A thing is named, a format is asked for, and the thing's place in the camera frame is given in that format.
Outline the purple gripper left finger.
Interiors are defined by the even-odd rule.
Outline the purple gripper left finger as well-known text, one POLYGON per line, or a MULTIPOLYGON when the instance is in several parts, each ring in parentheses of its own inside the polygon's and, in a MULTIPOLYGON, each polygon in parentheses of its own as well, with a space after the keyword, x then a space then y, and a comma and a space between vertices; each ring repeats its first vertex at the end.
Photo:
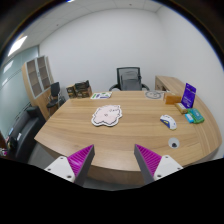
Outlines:
POLYGON ((90 145, 68 157, 59 156, 45 171, 82 186, 94 156, 94 146, 90 145))

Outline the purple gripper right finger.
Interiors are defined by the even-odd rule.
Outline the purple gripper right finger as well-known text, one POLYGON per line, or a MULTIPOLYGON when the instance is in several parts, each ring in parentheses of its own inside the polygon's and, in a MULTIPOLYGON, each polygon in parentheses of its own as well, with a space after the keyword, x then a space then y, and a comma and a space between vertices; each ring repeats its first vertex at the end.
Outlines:
POLYGON ((169 155, 160 156, 138 144, 134 146, 134 155, 145 184, 152 183, 182 169, 182 166, 169 155))

